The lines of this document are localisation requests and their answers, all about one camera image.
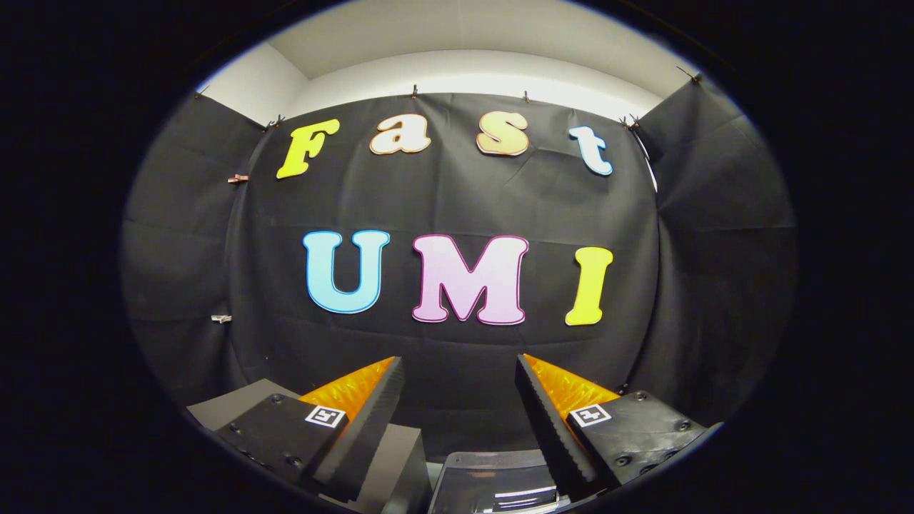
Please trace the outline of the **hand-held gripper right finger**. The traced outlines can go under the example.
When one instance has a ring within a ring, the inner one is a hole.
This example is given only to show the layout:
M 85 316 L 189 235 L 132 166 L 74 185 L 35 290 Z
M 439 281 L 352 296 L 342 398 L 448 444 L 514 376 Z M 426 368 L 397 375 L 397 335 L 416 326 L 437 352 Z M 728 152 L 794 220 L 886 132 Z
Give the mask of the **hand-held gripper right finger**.
M 558 490 L 585 500 L 663 470 L 708 429 L 652 393 L 620 394 L 529 354 L 516 387 Z

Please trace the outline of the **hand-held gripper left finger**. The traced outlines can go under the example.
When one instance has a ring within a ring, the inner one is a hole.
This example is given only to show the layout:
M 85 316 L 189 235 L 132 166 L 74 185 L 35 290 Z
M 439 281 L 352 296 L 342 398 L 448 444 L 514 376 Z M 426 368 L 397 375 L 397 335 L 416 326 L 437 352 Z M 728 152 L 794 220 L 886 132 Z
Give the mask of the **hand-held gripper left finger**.
M 266 394 L 214 433 L 291 487 L 356 500 L 404 383 L 401 358 L 382 359 L 304 395 Z

